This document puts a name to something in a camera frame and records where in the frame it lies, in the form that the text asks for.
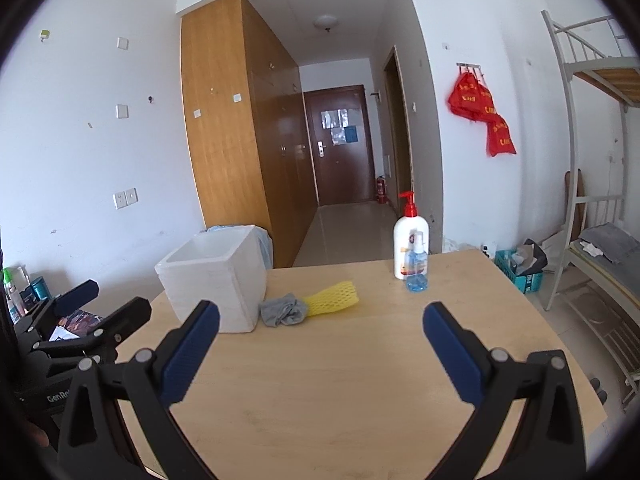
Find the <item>dark brown entry door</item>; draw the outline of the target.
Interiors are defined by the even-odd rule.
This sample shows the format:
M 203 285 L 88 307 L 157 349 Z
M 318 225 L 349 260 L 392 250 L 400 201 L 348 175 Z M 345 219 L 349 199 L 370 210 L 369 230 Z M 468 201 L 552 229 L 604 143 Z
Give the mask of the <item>dark brown entry door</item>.
M 375 174 L 364 87 L 308 91 L 304 104 L 319 204 L 372 202 Z

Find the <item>wooden wardrobe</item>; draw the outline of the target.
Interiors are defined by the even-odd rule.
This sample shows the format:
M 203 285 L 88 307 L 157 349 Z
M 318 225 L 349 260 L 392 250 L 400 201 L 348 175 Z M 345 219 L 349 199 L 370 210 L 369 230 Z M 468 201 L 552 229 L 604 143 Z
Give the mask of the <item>wooden wardrobe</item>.
M 254 224 L 292 266 L 317 210 L 299 69 L 248 0 L 181 19 L 186 138 L 206 226 Z

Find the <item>printed paper sheet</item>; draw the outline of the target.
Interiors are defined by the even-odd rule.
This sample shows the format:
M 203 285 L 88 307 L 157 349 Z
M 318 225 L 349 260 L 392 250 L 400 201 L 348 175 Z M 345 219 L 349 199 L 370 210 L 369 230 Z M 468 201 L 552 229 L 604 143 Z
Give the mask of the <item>printed paper sheet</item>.
M 78 339 L 79 336 L 66 330 L 64 326 L 56 326 L 52 335 L 49 338 L 50 342 L 61 341 L 61 340 L 73 340 Z

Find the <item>white styrofoam box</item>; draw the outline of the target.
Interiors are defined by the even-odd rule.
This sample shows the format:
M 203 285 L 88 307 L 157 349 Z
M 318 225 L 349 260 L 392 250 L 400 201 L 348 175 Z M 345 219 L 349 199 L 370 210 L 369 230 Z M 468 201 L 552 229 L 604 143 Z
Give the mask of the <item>white styrofoam box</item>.
M 254 226 L 198 233 L 160 260 L 155 271 L 179 321 L 208 300 L 218 307 L 221 333 L 250 333 L 257 325 L 267 268 Z

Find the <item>ceiling lamp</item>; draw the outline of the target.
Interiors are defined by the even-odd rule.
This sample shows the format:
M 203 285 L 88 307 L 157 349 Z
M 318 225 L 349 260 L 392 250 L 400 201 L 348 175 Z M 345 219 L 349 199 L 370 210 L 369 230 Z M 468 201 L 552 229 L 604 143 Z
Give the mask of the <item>ceiling lamp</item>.
M 323 30 L 327 34 L 338 24 L 340 24 L 340 21 L 332 14 L 322 14 L 314 19 L 314 27 L 318 30 Z

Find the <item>white pump lotion bottle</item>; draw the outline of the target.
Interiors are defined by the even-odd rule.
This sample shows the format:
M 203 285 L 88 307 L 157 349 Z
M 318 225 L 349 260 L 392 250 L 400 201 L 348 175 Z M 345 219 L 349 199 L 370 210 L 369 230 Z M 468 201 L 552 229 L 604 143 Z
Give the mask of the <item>white pump lotion bottle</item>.
M 399 197 L 405 203 L 404 213 L 396 221 L 393 229 L 394 275 L 398 280 L 405 281 L 409 275 L 407 256 L 413 248 L 416 233 L 423 235 L 425 249 L 428 249 L 430 226 L 419 214 L 413 191 L 402 192 Z

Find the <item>light blue bedsheet pile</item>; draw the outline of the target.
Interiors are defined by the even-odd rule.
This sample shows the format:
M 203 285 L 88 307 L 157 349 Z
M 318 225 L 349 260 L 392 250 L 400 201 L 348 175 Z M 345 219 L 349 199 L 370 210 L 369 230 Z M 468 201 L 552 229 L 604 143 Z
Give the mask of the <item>light blue bedsheet pile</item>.
M 216 232 L 241 228 L 251 228 L 253 230 L 253 232 L 257 236 L 264 266 L 267 270 L 272 270 L 274 265 L 273 241 L 268 231 L 261 226 L 255 226 L 254 224 L 218 224 L 218 226 L 210 226 L 206 229 L 206 231 Z

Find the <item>grey sock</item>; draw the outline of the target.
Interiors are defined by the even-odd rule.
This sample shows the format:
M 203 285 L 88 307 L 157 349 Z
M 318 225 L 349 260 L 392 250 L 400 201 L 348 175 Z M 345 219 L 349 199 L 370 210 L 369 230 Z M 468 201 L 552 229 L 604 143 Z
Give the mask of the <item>grey sock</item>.
M 308 315 L 308 310 L 306 302 L 293 294 L 267 299 L 259 305 L 260 318 L 268 327 L 293 326 L 303 323 Z

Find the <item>teal cup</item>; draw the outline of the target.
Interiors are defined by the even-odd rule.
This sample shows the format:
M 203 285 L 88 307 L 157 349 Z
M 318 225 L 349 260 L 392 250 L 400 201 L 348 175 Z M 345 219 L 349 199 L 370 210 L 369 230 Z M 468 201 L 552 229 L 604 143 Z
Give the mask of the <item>teal cup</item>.
M 48 300 L 51 298 L 51 293 L 43 276 L 37 276 L 30 284 L 32 293 L 38 301 Z

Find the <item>colourful patterned cloth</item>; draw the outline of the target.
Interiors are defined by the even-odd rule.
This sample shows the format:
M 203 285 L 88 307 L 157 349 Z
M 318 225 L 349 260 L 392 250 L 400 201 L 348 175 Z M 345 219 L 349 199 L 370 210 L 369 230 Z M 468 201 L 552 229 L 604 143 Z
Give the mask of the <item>colourful patterned cloth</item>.
M 102 318 L 99 315 L 78 309 L 70 316 L 61 318 L 58 321 L 58 325 L 63 327 L 64 330 L 82 337 L 91 332 L 101 321 Z

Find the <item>metal bunk bed frame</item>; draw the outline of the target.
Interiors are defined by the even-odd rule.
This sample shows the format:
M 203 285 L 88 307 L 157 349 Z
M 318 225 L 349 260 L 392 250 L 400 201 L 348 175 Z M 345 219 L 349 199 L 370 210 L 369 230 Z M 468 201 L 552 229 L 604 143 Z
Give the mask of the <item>metal bunk bed frame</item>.
M 589 377 L 629 408 L 639 392 L 639 58 L 612 16 L 562 25 L 541 13 L 558 62 L 570 168 L 559 259 L 544 310 L 577 318 L 616 365 Z

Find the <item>yellow foam fruit net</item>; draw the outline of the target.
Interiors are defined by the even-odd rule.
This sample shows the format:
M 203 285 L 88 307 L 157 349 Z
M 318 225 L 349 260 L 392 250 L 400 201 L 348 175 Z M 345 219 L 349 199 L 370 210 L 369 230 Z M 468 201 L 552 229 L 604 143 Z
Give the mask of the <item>yellow foam fruit net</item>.
M 308 316 L 341 312 L 359 302 L 356 287 L 351 281 L 342 281 L 303 299 Z

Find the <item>red hanging banners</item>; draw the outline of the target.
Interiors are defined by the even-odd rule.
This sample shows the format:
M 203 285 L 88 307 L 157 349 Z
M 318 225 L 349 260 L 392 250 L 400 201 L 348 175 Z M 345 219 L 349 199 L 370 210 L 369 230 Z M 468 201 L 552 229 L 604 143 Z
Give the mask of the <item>red hanging banners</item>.
M 518 154 L 509 126 L 497 112 L 491 92 L 473 72 L 459 70 L 447 105 L 452 114 L 486 126 L 486 152 L 490 157 Z

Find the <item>double wall socket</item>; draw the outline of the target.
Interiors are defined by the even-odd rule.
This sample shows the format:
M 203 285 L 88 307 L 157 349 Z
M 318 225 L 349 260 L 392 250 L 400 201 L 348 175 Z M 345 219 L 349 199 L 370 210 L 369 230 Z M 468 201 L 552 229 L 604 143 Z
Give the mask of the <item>double wall socket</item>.
M 124 192 L 114 193 L 112 197 L 116 210 L 131 206 L 139 201 L 138 193 L 135 188 L 130 188 Z

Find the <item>red fire extinguisher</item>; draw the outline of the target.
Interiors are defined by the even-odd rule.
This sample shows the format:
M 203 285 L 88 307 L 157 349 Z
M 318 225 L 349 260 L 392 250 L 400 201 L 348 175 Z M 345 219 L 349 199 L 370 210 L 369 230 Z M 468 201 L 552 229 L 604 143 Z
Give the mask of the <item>red fire extinguisher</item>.
M 388 202 L 386 179 L 384 176 L 379 176 L 375 180 L 376 187 L 376 201 L 379 204 L 386 204 Z

